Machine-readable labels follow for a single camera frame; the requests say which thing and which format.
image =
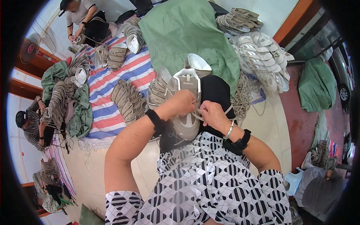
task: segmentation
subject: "red fan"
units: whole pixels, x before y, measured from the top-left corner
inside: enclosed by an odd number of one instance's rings
[[[38,33],[32,33],[28,38],[25,38],[20,51],[20,60],[22,63],[29,63],[35,57],[35,55],[44,57],[53,63],[58,62],[53,58],[44,55],[42,52],[39,52],[40,39],[41,38]]]

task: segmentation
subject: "blue plastic stool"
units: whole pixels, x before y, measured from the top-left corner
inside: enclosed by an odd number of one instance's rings
[[[291,172],[288,172],[285,175],[285,180],[287,182],[289,182],[289,184],[290,184],[289,190],[286,191],[286,194],[288,196],[294,196],[295,195],[295,192],[299,188],[299,184],[300,184],[300,181],[302,179],[302,174],[304,173],[304,171],[302,169],[300,169],[299,167],[296,167],[296,169],[299,171],[299,173],[293,174]]]

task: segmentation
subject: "car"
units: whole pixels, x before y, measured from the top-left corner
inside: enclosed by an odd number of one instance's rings
[[[338,84],[342,107],[348,113],[350,110],[351,91],[354,88],[354,73],[345,43],[334,49],[329,59],[329,64]]]

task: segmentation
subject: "red floor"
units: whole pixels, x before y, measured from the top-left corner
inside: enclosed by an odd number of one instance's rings
[[[291,160],[292,171],[296,167],[300,167],[306,153],[310,149],[315,133],[315,125],[318,120],[318,112],[307,112],[301,109],[300,99],[297,92],[297,83],[299,80],[302,66],[289,66],[291,79],[289,82],[290,90],[280,94],[283,104],[286,120],[288,123],[290,144],[291,144]],[[339,149],[336,154],[339,161],[342,158],[344,131],[348,116],[343,113],[339,92],[336,92],[336,101],[332,108],[325,110],[328,121],[328,130],[330,131],[330,140],[338,144]]]

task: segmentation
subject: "silver bangle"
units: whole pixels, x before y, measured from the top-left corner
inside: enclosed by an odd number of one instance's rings
[[[234,121],[231,123],[231,127],[230,127],[230,130],[229,130],[228,134],[223,137],[224,140],[226,140],[226,139],[228,139],[230,137],[230,134],[233,131],[233,127],[234,127]]]

